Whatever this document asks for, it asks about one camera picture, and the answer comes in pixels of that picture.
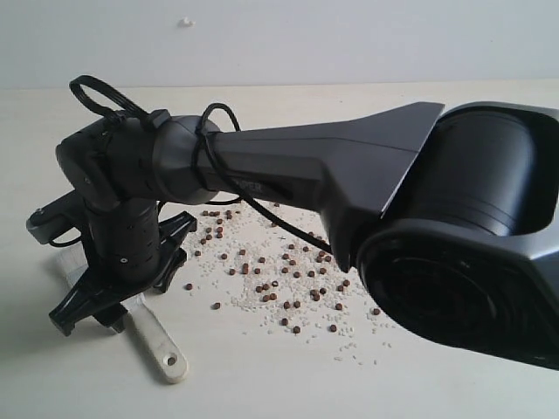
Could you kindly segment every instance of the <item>robotic arm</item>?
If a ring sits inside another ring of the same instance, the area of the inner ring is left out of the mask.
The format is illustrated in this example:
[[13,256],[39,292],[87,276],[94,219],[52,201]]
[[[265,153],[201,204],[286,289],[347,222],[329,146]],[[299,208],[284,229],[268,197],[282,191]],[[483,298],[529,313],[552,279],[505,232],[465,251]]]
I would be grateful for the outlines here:
[[[124,110],[97,105],[81,85]],[[422,102],[222,133],[207,113],[145,113],[88,76],[71,88],[103,118],[57,147],[74,191],[27,222],[41,244],[81,232],[89,267],[50,313],[65,335],[92,315],[121,330],[121,301],[167,291],[197,223],[186,212],[158,223],[157,201],[196,205],[229,191],[319,213],[331,248],[288,230],[331,250],[342,271],[355,267],[413,333],[559,369],[557,111],[473,103],[441,116],[443,105]]]

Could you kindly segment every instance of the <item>white table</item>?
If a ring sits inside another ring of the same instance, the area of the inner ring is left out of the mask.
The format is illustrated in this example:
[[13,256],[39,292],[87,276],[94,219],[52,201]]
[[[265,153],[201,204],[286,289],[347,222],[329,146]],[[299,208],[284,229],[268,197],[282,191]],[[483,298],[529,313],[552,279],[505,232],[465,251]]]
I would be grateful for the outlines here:
[[[442,101],[448,106],[503,100],[559,107],[559,80],[145,88],[126,93],[147,109],[167,107],[178,114],[201,113],[211,101],[221,100],[233,107],[244,128],[353,119],[417,100]],[[213,240],[210,247],[203,248],[199,260],[192,258],[177,273],[166,295],[148,297],[188,356],[186,381],[161,384],[146,368],[128,334],[111,335],[94,321],[79,323],[72,336],[64,338],[47,317],[67,291],[54,262],[57,250],[37,244],[24,223],[37,207],[69,190],[54,148],[93,119],[66,90],[0,92],[3,419],[557,417],[558,372],[437,346],[392,327],[383,314],[368,319],[367,312],[375,305],[362,294],[354,273],[349,276],[353,282],[349,295],[343,297],[350,314],[340,322],[340,326],[354,328],[347,333],[353,337],[325,330],[329,322],[321,316],[336,314],[329,306],[338,299],[332,291],[320,303],[301,296],[303,308],[300,314],[292,314],[292,325],[301,316],[308,317],[310,324],[302,327],[299,336],[284,333],[276,324],[280,312],[266,308],[246,312],[239,304],[231,304],[244,286],[259,282],[253,275],[246,279],[225,274],[228,264],[240,263],[233,257],[237,247],[246,247],[249,258],[259,253],[266,256],[269,260],[260,277],[271,280],[278,277],[273,266],[281,264],[279,254],[286,245],[302,246],[287,233],[283,235],[286,240],[279,240],[278,229],[270,229],[246,207],[233,220],[236,224],[225,227],[226,233],[239,233]],[[229,129],[221,116],[216,120]],[[171,205],[165,214],[177,210]],[[192,211],[197,215],[200,210]],[[305,228],[319,229],[318,221],[308,214],[284,208],[278,211]],[[213,220],[201,218],[203,226],[209,222]],[[191,237],[188,244],[196,240]],[[189,254],[198,247],[189,248]],[[231,254],[226,263],[217,260],[224,250]],[[301,257],[300,264],[304,269],[313,263]],[[206,277],[202,277],[204,270],[210,272]],[[332,270],[328,275],[332,287],[343,278]],[[286,278],[280,277],[280,281],[277,303],[301,293],[305,286],[292,285],[290,290]],[[192,295],[182,288],[187,282],[195,285]],[[252,300],[256,297],[248,295],[241,305],[258,307],[260,303]],[[221,310],[210,310],[214,301],[222,301]],[[317,312],[310,311],[312,304],[317,305]]]

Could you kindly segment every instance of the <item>white wall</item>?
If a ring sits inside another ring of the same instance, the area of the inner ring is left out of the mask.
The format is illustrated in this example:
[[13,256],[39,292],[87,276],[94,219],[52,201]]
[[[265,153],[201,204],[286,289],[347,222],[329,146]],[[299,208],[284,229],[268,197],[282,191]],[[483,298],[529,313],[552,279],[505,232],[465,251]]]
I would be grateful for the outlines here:
[[558,19],[553,0],[0,0],[0,88],[554,78]]

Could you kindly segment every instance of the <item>black robotic arm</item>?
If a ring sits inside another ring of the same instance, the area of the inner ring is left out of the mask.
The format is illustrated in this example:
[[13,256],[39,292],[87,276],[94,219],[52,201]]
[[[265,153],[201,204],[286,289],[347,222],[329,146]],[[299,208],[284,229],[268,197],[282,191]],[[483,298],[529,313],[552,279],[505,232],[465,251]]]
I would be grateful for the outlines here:
[[[82,76],[74,93],[79,84],[107,87]],[[144,113],[107,92],[123,111],[77,94],[103,118],[57,147],[74,191],[27,225],[43,244],[81,232],[89,268],[50,314],[66,335],[90,315],[118,329],[122,300],[167,290],[196,220],[183,212],[159,224],[157,201],[229,191],[319,213],[340,268],[356,267],[413,333],[559,369],[556,111],[478,103],[440,117],[443,105],[416,103],[222,133],[207,115]]]

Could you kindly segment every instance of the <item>table surface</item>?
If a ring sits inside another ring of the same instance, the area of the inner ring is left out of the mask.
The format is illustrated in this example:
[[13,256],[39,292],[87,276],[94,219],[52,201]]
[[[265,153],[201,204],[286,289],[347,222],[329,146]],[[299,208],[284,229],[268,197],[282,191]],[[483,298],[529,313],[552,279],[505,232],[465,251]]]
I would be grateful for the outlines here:
[[[236,111],[243,128],[346,120],[414,101],[446,103],[501,100],[559,107],[559,80],[362,86],[274,86],[127,89],[136,103],[173,114],[200,114],[212,101]],[[146,367],[145,354],[129,333],[113,335],[86,320],[64,338],[47,313],[66,293],[58,251],[26,233],[25,219],[69,190],[54,158],[55,146],[94,117],[66,91],[0,92],[0,417],[556,417],[559,373],[490,356],[441,347],[395,325],[375,307],[354,272],[346,278],[332,264],[326,275],[296,281],[282,275],[280,255],[289,244],[298,265],[317,269],[316,250],[272,228],[244,204],[234,206],[224,238],[201,246],[215,218],[185,249],[192,255],[171,290],[148,295],[156,312],[190,361],[186,381],[162,384]],[[220,115],[223,129],[229,129]],[[313,214],[271,207],[320,234]],[[176,213],[170,205],[164,215]],[[203,208],[191,210],[199,215]],[[247,249],[240,257],[237,250]],[[222,261],[218,256],[227,252]],[[262,273],[229,276],[244,261],[266,257]],[[262,303],[257,284],[278,279],[279,298]],[[191,282],[192,292],[183,286]],[[319,302],[307,295],[326,286]],[[284,300],[300,299],[288,314]],[[210,305],[222,302],[220,310]],[[344,310],[333,305],[341,301]],[[287,316],[294,335],[279,320]],[[336,323],[339,333],[327,326]]]

